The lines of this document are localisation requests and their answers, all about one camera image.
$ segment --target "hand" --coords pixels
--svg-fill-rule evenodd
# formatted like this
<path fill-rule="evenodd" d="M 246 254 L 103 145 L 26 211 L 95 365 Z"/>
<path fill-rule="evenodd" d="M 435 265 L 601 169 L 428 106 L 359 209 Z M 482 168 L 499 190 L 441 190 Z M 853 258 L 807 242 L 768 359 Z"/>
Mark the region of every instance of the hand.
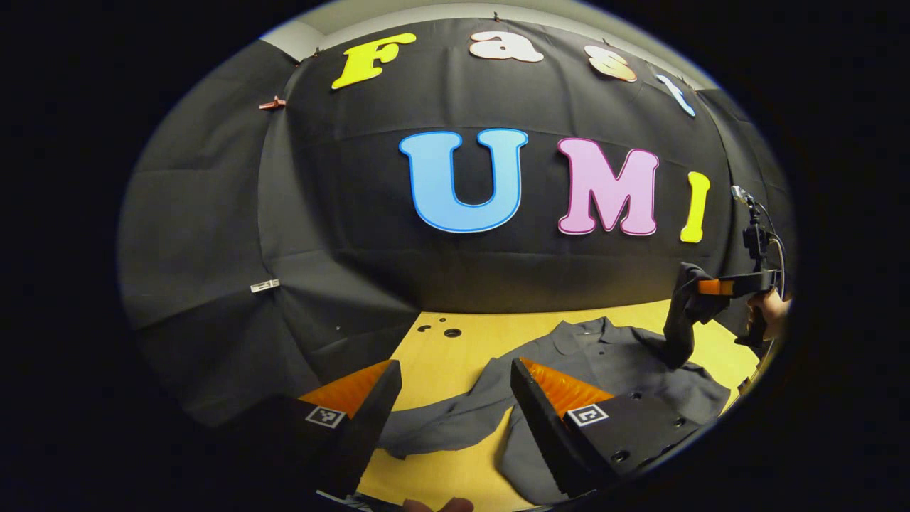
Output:
<path fill-rule="evenodd" d="M 790 311 L 790 301 L 782 301 L 776 288 L 772 288 L 765 295 L 756 293 L 746 304 L 749 305 L 750 329 L 752 329 L 752 322 L 755 319 L 754 308 L 758 308 L 762 310 L 762 316 L 767 323 L 763 337 L 765 340 L 772 340 L 784 332 L 787 312 Z"/>
<path fill-rule="evenodd" d="M 404 500 L 401 509 L 404 512 L 433 512 L 432 508 L 413 499 Z M 443 508 L 440 508 L 439 512 L 473 512 L 473 510 L 473 503 L 463 497 L 454 497 Z"/>

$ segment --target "wooden table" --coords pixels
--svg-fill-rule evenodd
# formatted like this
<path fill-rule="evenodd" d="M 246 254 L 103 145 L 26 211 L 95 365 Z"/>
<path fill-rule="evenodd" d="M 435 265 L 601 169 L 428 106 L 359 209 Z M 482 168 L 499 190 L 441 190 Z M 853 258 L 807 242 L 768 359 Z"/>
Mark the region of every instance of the wooden table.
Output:
<path fill-rule="evenodd" d="M 490 358 L 499 357 L 530 340 L 550 333 L 560 321 L 585 322 L 606 316 L 616 326 L 631 325 L 661 333 L 670 301 L 575 312 L 523 314 L 453 314 L 424 312 L 392 355 L 401 364 L 401 393 L 393 411 L 420 407 L 466 393 Z M 419 331 L 422 325 L 429 329 Z M 447 329 L 461 330 L 448 338 Z M 733 343 L 735 336 L 719 323 L 696 323 L 695 349 L 689 359 L 703 366 L 729 388 L 724 411 L 739 396 L 743 379 L 751 376 L 758 358 Z M 417 499 L 434 510 L 453 496 L 466 497 L 477 512 L 523 510 L 525 501 L 493 463 L 505 435 L 511 410 L 496 430 L 480 443 L 458 451 L 439 451 L 398 460 L 378 449 L 373 453 L 358 491 L 390 503 Z"/>

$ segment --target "white wall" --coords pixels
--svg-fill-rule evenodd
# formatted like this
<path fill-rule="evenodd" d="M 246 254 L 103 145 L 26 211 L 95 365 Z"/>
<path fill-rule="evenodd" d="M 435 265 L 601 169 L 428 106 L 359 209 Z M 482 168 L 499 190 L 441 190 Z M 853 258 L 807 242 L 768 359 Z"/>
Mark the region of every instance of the white wall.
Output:
<path fill-rule="evenodd" d="M 606 39 L 611 45 L 682 77 L 696 90 L 718 88 L 688 59 L 638 27 L 600 9 L 581 2 L 556 0 L 514 0 L 511 4 L 516 5 L 439 0 L 340 0 L 298 16 L 261 39 L 302 60 L 313 55 L 317 46 L 333 47 L 393 26 L 445 18 L 493 18 L 495 11 L 503 19 L 561 28 L 597 41 Z M 408 5 L 419 6 L 399 10 Z"/>

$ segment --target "gray jacket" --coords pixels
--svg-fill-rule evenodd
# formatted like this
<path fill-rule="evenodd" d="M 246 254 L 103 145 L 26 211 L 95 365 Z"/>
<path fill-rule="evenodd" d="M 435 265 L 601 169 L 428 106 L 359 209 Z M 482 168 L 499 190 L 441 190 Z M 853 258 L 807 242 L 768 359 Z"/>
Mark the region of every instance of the gray jacket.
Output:
<path fill-rule="evenodd" d="M 700 424 L 716 418 L 730 390 L 697 364 L 670 369 L 651 348 L 662 341 L 663 336 L 657 333 L 615 327 L 607 318 L 562 322 L 552 333 L 490 359 L 466 394 L 392 413 L 379 447 L 404 458 L 476 445 L 496 429 L 506 410 L 517 404 L 509 384 L 510 364 L 515 357 L 529 358 L 611 394 L 655 394 Z M 512 409 L 505 443 L 497 469 L 522 497 L 536 505 L 568 498 L 556 487 L 518 406 Z"/>

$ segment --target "orange soft finger pad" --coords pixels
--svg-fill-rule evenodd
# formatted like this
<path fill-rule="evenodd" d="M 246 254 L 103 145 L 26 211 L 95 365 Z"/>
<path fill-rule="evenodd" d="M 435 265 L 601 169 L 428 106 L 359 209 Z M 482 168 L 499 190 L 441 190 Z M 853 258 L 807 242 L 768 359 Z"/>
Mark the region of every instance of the orange soft finger pad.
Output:
<path fill-rule="evenodd" d="M 598 389 L 588 383 L 582 382 L 575 377 L 568 376 L 562 372 L 557 372 L 552 368 L 537 364 L 530 359 L 519 358 L 528 368 L 528 372 L 537 381 L 537 384 L 550 400 L 556 414 L 562 418 L 566 411 L 584 407 L 585 405 L 597 404 L 604 400 L 613 398 L 602 389 Z"/>
<path fill-rule="evenodd" d="M 733 295 L 733 282 L 719 279 L 699 281 L 698 293 L 703 295 Z"/>
<path fill-rule="evenodd" d="M 376 363 L 362 370 L 357 370 L 353 374 L 341 377 L 337 381 L 332 381 L 320 388 L 314 389 L 299 398 L 304 402 L 313 405 L 321 405 L 336 411 L 342 411 L 348 417 L 354 417 L 363 400 L 367 397 L 376 381 L 391 360 Z"/>

